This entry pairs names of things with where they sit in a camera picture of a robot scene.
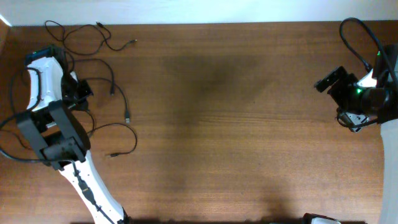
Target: wooden tabletop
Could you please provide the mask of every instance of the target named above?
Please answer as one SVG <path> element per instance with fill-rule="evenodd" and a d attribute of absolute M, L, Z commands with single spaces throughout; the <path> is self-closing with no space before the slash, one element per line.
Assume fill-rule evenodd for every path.
<path fill-rule="evenodd" d="M 398 22 L 368 22 L 382 43 L 398 42 Z M 305 212 L 376 223 L 381 210 L 383 145 L 379 126 L 358 134 L 335 121 L 336 104 L 313 84 L 343 65 L 363 66 L 343 45 L 338 22 L 108 26 L 109 43 L 93 57 L 113 68 L 126 92 L 137 150 L 124 127 L 91 138 L 95 166 L 112 196 L 133 218 L 245 221 L 299 218 Z M 357 26 L 347 39 L 373 63 L 377 49 Z M 93 29 L 68 46 L 89 51 Z M 43 27 L 12 27 L 0 56 L 1 119 L 11 114 L 8 81 L 23 58 L 54 41 Z M 77 63 L 80 78 L 106 77 L 99 62 Z M 90 81 L 98 125 L 123 122 L 120 93 Z M 17 107 L 29 87 L 17 79 Z M 89 130 L 91 120 L 75 113 Z M 15 124 L 6 129 L 17 130 Z M 34 158 L 1 133 L 9 153 Z M 0 157 L 0 223 L 92 222 L 72 186 L 42 164 Z"/>

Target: wooden table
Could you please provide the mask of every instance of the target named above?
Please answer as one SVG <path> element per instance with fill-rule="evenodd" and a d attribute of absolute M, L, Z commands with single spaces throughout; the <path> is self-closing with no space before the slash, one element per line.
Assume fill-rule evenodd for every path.
<path fill-rule="evenodd" d="M 398 22 L 368 22 L 385 43 L 398 42 Z M 128 97 L 132 134 L 102 129 L 91 139 L 96 168 L 133 218 L 245 221 L 298 218 L 305 212 L 376 223 L 381 209 L 383 150 L 379 126 L 358 134 L 335 121 L 336 105 L 313 84 L 344 65 L 365 72 L 343 45 L 338 22 L 109 26 L 111 45 L 97 58 L 114 69 Z M 376 47 L 356 26 L 347 38 L 366 59 Z M 100 41 L 82 30 L 68 44 Z M 43 27 L 12 27 L 0 57 L 1 118 L 11 114 L 7 84 L 24 55 L 55 43 Z M 79 77 L 109 77 L 98 62 L 76 65 Z M 123 122 L 123 99 L 109 83 L 90 81 L 98 125 Z M 18 108 L 29 87 L 19 80 Z M 91 121 L 75 113 L 89 130 Z M 15 124 L 7 129 L 16 130 Z M 1 133 L 1 145 L 34 158 Z M 52 168 L 0 157 L 0 223 L 92 222 L 72 186 Z"/>

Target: black cable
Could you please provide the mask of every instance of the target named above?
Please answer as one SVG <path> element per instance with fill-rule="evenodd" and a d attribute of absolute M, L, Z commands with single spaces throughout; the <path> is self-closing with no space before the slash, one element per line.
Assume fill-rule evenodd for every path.
<path fill-rule="evenodd" d="M 101 78 L 101 77 L 89 77 L 89 78 L 84 78 L 82 80 L 103 80 L 103 81 L 107 81 L 110 82 L 112 84 L 112 81 L 107 79 L 107 78 Z M 114 83 L 115 87 L 120 91 L 120 93 L 123 96 L 124 99 L 124 119 L 126 121 L 126 123 L 130 123 L 130 112 L 129 112 L 129 107 L 128 107 L 128 102 L 127 102 L 127 98 L 124 95 L 124 92 L 122 91 L 122 89 L 120 88 L 119 85 L 117 85 L 116 83 Z"/>
<path fill-rule="evenodd" d="M 115 84 L 114 84 L 114 73 L 113 73 L 112 67 L 107 62 L 105 62 L 104 60 L 102 60 L 100 58 L 87 58 L 87 59 L 78 59 L 78 60 L 74 60 L 72 58 L 73 68 L 75 67 L 75 62 L 89 62 L 89 61 L 100 61 L 100 62 L 104 63 L 107 66 L 107 68 L 111 72 L 111 90 L 109 91 L 109 94 L 111 96 L 113 96 L 114 95 L 114 86 L 115 86 Z"/>
<path fill-rule="evenodd" d="M 136 140 L 136 143 L 134 144 L 134 146 L 132 147 L 132 149 L 131 149 L 130 151 L 128 151 L 128 152 L 114 152 L 114 153 L 110 154 L 109 157 L 116 157 L 116 156 L 126 155 L 126 154 L 130 154 L 130 153 L 134 152 L 134 151 L 136 150 L 137 143 L 138 143 L 137 133 L 135 132 L 135 130 L 133 130 L 130 126 L 128 126 L 128 125 L 126 125 L 126 124 L 123 124 L 123 123 L 109 123 L 109 124 L 104 124 L 104 125 L 99 126 L 99 127 L 95 128 L 95 129 L 92 129 L 91 131 L 88 131 L 87 133 L 88 133 L 88 134 L 89 134 L 89 133 L 93 133 L 94 131 L 96 131 L 96 130 L 98 130 L 98 129 L 105 128 L 105 127 L 108 127 L 108 126 L 111 126 L 111 125 L 121 125 L 121 126 L 124 126 L 124 127 L 128 128 L 128 129 L 133 133 L 134 138 L 135 138 L 135 140 Z"/>
<path fill-rule="evenodd" d="M 24 68 L 24 70 L 33 70 L 36 72 L 37 78 L 38 78 L 38 92 L 37 92 L 37 101 L 36 103 L 30 107 L 29 109 L 26 109 L 23 112 L 19 112 L 19 113 L 13 113 L 12 116 L 6 118 L 4 121 L 1 121 L 0 123 L 0 131 L 2 131 L 2 128 L 10 121 L 12 121 L 13 119 L 15 119 L 16 117 L 20 116 L 21 114 L 27 112 L 27 111 L 32 111 L 37 105 L 39 105 L 40 103 L 40 96 L 41 96 L 41 92 L 42 92 L 42 84 L 41 84 L 41 76 L 40 76 L 40 71 L 36 68 Z M 10 154 L 8 154 L 1 146 L 0 146 L 0 153 L 8 158 L 11 159 L 13 161 L 17 161 L 17 162 L 25 162 L 25 163 L 38 163 L 38 162 L 73 162 L 72 160 L 68 160 L 68 159 L 22 159 L 22 158 L 18 158 L 15 156 L 12 156 Z"/>
<path fill-rule="evenodd" d="M 59 27 L 61 27 L 61 29 L 62 29 L 62 38 L 59 39 L 59 38 L 57 38 L 55 35 L 53 35 L 53 33 L 50 31 L 50 29 L 49 29 L 49 27 L 48 27 L 48 25 L 47 25 L 47 23 L 49 23 L 49 22 L 52 22 L 52 23 L 58 25 Z M 74 29 L 74 30 L 71 30 L 71 31 L 67 32 L 67 33 L 66 33 L 66 30 L 65 30 L 65 27 L 64 27 L 63 25 L 59 24 L 58 22 L 55 22 L 55 21 L 45 21 L 45 22 L 44 22 L 44 27 L 45 27 L 45 29 L 47 30 L 47 32 L 48 32 L 56 41 L 59 41 L 59 42 L 62 43 L 62 45 L 63 45 L 63 47 L 64 47 L 65 49 L 67 49 L 69 52 L 71 52 L 71 53 L 73 53 L 73 54 L 82 55 L 82 56 L 89 56 L 89 55 L 97 54 L 97 53 L 100 51 L 100 48 L 103 46 L 104 43 L 106 44 L 106 46 L 107 46 L 109 49 L 111 49 L 111 50 L 113 50 L 113 51 L 120 51 L 120 50 L 123 50 L 124 48 L 126 48 L 129 44 L 133 44 L 133 43 L 135 43 L 135 42 L 137 41 L 137 40 L 130 40 L 130 41 L 126 42 L 122 47 L 120 47 L 120 48 L 118 48 L 118 49 L 115 49 L 115 48 L 111 47 L 111 46 L 109 45 L 109 43 L 108 43 L 108 40 L 112 37 L 111 32 L 110 32 L 107 28 L 105 28 L 105 26 L 102 25 L 100 22 L 97 22 L 96 24 L 97 24 L 97 26 L 98 26 L 99 28 L 104 29 L 104 30 L 108 33 L 109 36 L 108 36 L 108 37 L 105 37 L 104 33 L 103 33 L 99 28 L 97 28 L 96 26 L 91 25 L 91 24 L 87 24 L 87 25 L 80 26 L 80 27 L 78 27 L 78 28 L 76 28 L 76 29 Z M 94 52 L 91 52 L 91 53 L 76 52 L 76 51 L 70 49 L 69 47 L 67 47 L 67 45 L 66 45 L 66 43 L 65 43 L 65 41 L 68 39 L 68 37 L 69 37 L 70 34 L 72 34 L 72 33 L 74 33 L 74 32 L 77 32 L 77 31 L 79 31 L 80 29 L 82 29 L 82 28 L 84 28 L 84 27 L 92 27 L 92 28 L 94 28 L 95 30 L 97 30 L 97 31 L 101 34 L 101 36 L 102 36 L 102 38 L 103 38 L 103 40 L 99 43 L 98 48 L 97 48 Z"/>
<path fill-rule="evenodd" d="M 74 69 L 75 69 L 75 59 L 73 58 L 73 56 L 72 56 L 72 54 L 71 54 L 70 52 L 68 52 L 68 51 L 66 51 L 66 50 L 64 50 L 63 52 L 65 53 L 65 61 L 67 62 L 67 67 L 68 67 L 68 68 L 69 68 L 69 61 L 66 60 L 66 58 L 67 58 L 67 57 L 66 57 L 66 54 L 69 55 L 69 57 L 70 57 L 71 60 L 72 60 L 72 68 L 69 69 L 69 74 L 70 74 L 70 73 L 73 72 Z"/>
<path fill-rule="evenodd" d="M 87 134 L 89 134 L 88 137 L 91 138 L 91 137 L 93 136 L 93 134 L 94 134 L 94 131 L 92 131 L 92 130 L 95 129 L 96 124 L 97 124 L 97 122 L 96 122 L 96 120 L 95 120 L 95 117 L 94 117 L 93 113 L 92 113 L 90 110 L 76 110 L 76 111 L 85 112 L 86 114 L 88 114 L 88 116 L 90 116 L 91 122 L 92 122 L 92 127 L 91 127 L 91 130 L 90 130 L 90 131 L 87 131 Z"/>
<path fill-rule="evenodd" d="M 21 75 L 21 78 L 22 78 L 22 77 L 23 77 L 23 74 L 24 74 L 24 71 L 26 71 L 26 70 L 33 70 L 33 71 L 35 71 L 36 73 L 39 72 L 36 68 L 24 68 L 24 69 L 22 69 L 21 71 L 16 72 L 16 73 L 11 77 L 11 80 L 10 80 L 10 82 L 9 82 L 9 100 L 10 100 L 11 111 L 12 111 L 13 114 L 16 113 L 16 109 L 15 109 L 15 105 L 14 105 L 14 97 L 13 97 L 13 95 L 12 95 L 12 93 L 13 93 L 13 88 L 14 88 L 14 81 L 15 81 L 15 78 L 17 77 L 18 74 L 20 74 L 20 75 Z M 40 80 L 40 77 L 39 77 L 39 85 L 40 85 L 40 86 L 39 86 L 39 91 L 41 91 L 41 80 Z M 38 97 L 37 97 L 37 101 L 40 101 L 40 100 L 41 100 L 41 97 L 38 96 Z"/>
<path fill-rule="evenodd" d="M 344 26 L 344 24 L 346 24 L 346 23 L 349 22 L 349 21 L 356 22 L 357 24 L 359 24 L 359 25 L 366 31 L 366 33 L 368 33 L 368 35 L 372 38 L 372 40 L 374 41 L 374 43 L 377 45 L 377 48 L 379 49 L 379 51 L 380 51 L 382 57 L 383 57 L 384 60 L 386 61 L 386 64 L 387 64 L 387 67 L 388 67 L 388 71 L 389 71 L 389 73 L 390 73 L 390 76 L 391 76 L 392 81 L 393 81 L 394 86 L 395 86 L 395 90 L 398 90 L 398 78 L 395 76 L 394 69 L 392 69 L 392 66 L 391 66 L 390 61 L 388 60 L 387 54 L 386 54 L 386 52 L 384 51 L 384 48 L 383 48 L 383 46 L 381 45 L 379 39 L 374 35 L 374 33 L 372 32 L 372 30 L 371 30 L 364 22 L 362 22 L 361 20 L 359 20 L 359 19 L 357 19 L 357 18 L 353 18 L 353 17 L 347 18 L 347 19 L 345 19 L 345 20 L 343 20 L 343 21 L 341 22 L 341 24 L 340 24 L 340 37 L 341 37 L 342 41 L 344 42 L 345 46 L 347 46 L 347 48 L 348 48 L 357 58 L 359 58 L 359 59 L 362 61 L 362 63 L 363 63 L 364 66 L 365 66 L 366 71 L 370 72 L 370 71 L 372 70 L 372 66 L 371 66 L 369 63 L 367 63 L 367 61 L 365 61 L 365 59 L 364 59 L 362 56 L 360 56 L 360 54 L 357 53 L 357 52 L 350 46 L 350 44 L 347 42 L 347 40 L 346 40 L 345 37 L 344 37 L 344 34 L 343 34 L 343 26 Z"/>
<path fill-rule="evenodd" d="M 97 204 L 94 205 L 95 208 L 97 209 L 97 212 L 101 212 L 101 214 L 111 223 L 114 224 L 114 222 L 112 221 L 112 219 L 107 216 L 107 214 L 104 212 L 104 210 L 102 210 L 102 208 L 100 206 L 98 206 Z"/>
<path fill-rule="evenodd" d="M 23 72 L 21 73 L 21 81 L 22 81 L 22 84 L 24 84 L 24 86 L 30 85 L 30 83 L 25 80 Z"/>
<path fill-rule="evenodd" d="M 11 131 L 11 130 L 0 130 L 0 132 L 12 134 L 18 140 L 19 144 L 24 149 L 32 150 L 31 147 L 25 145 L 25 143 L 22 141 L 22 138 L 17 133 L 15 133 L 14 131 Z"/>
<path fill-rule="evenodd" d="M 87 199 L 87 201 L 89 201 L 92 205 L 95 206 L 95 208 L 97 209 L 97 212 L 101 212 L 101 214 L 112 224 L 114 224 L 114 222 L 112 221 L 112 219 L 107 216 L 107 214 L 102 210 L 102 208 L 97 204 L 97 202 L 95 201 L 95 197 L 94 197 L 94 193 L 93 191 L 90 189 L 90 187 L 88 186 L 88 184 L 80 177 L 79 175 L 79 170 L 76 168 L 76 164 L 73 163 L 73 170 L 74 170 L 74 176 L 77 178 L 78 181 L 78 186 L 81 190 L 81 193 L 83 194 L 83 196 Z"/>

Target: robotic arm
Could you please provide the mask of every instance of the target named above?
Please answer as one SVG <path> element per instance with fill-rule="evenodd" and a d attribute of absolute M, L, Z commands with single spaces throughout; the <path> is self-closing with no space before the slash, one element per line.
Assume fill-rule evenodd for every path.
<path fill-rule="evenodd" d="M 338 67 L 314 87 L 325 91 L 337 103 L 336 120 L 343 127 L 357 133 L 371 124 L 381 124 L 381 136 L 384 145 L 384 188 L 382 211 L 379 223 L 398 223 L 398 44 L 381 46 L 362 21 L 355 18 L 344 20 L 340 26 L 340 36 L 347 47 L 363 62 L 342 35 L 342 25 L 355 21 L 362 25 L 378 46 L 374 68 L 360 81 L 354 74 L 348 74 Z"/>
<path fill-rule="evenodd" d="M 359 23 L 368 33 L 371 32 L 362 22 Z M 379 53 L 373 69 L 364 63 L 369 73 L 363 79 L 358 81 L 354 74 L 338 67 L 318 81 L 315 88 L 323 92 L 330 87 L 328 94 L 338 105 L 336 119 L 352 132 L 357 133 L 374 123 L 381 124 L 385 163 L 379 223 L 392 224 L 398 223 L 398 44 L 381 47 L 374 35 L 372 38 Z M 364 61 L 351 47 L 349 49 Z M 71 112 L 87 110 L 86 99 L 93 94 L 90 86 L 86 81 L 80 81 L 74 71 L 68 70 L 66 54 L 58 47 L 50 46 L 28 55 L 25 66 L 32 68 L 29 70 L 31 91 L 28 106 L 31 110 L 18 114 L 16 119 L 18 128 L 37 157 L 46 166 L 58 170 L 72 184 L 95 223 L 132 223 L 97 173 L 88 135 Z M 59 131 L 43 136 L 53 126 L 58 126 Z M 305 214 L 302 221 L 304 224 L 340 223 L 314 214 Z"/>
<path fill-rule="evenodd" d="M 92 91 L 86 81 L 79 81 L 68 71 L 63 49 L 50 46 L 26 57 L 31 79 L 28 108 L 17 117 L 17 126 L 39 159 L 52 166 L 72 184 L 92 214 L 95 223 L 130 223 L 122 206 L 112 198 L 97 173 L 90 152 L 90 140 L 72 110 L 87 110 Z M 42 133 L 53 126 L 59 131 Z"/>

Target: black bracket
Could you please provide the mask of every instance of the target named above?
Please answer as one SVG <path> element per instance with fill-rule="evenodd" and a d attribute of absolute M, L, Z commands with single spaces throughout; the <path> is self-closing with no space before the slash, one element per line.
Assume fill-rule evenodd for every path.
<path fill-rule="evenodd" d="M 335 84 L 335 82 L 337 82 L 337 80 L 339 80 L 340 78 L 347 77 L 347 75 L 347 71 L 344 69 L 344 67 L 340 66 L 331 71 L 329 75 L 327 75 L 324 79 L 317 81 L 314 84 L 314 87 L 318 90 L 318 92 L 321 93 L 325 91 L 329 86 Z"/>
<path fill-rule="evenodd" d="M 34 116 L 35 112 L 27 111 L 17 117 L 17 126 L 29 141 L 39 159 L 85 161 L 86 151 L 90 149 L 90 140 L 83 126 L 72 115 L 62 100 L 49 103 L 48 114 L 59 131 L 43 136 L 40 120 Z M 63 170 L 68 162 L 44 162 L 55 170 Z"/>

